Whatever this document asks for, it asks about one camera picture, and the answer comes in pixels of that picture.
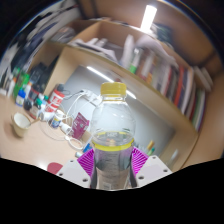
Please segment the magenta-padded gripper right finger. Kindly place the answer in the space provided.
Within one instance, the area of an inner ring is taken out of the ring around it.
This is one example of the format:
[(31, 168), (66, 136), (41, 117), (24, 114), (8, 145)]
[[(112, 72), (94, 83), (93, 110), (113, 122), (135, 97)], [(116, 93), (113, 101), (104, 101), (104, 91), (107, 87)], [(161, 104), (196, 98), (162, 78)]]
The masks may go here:
[(138, 148), (133, 148), (130, 171), (132, 187), (146, 186), (171, 173), (172, 171), (156, 155), (148, 156)]

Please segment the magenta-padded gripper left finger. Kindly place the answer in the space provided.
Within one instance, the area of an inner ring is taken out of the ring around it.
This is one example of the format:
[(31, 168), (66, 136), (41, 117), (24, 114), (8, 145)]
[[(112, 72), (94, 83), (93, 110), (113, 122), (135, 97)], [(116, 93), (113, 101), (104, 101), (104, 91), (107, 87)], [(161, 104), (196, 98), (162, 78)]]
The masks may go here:
[(69, 160), (56, 175), (83, 188), (95, 188), (94, 150), (85, 152), (76, 160)]

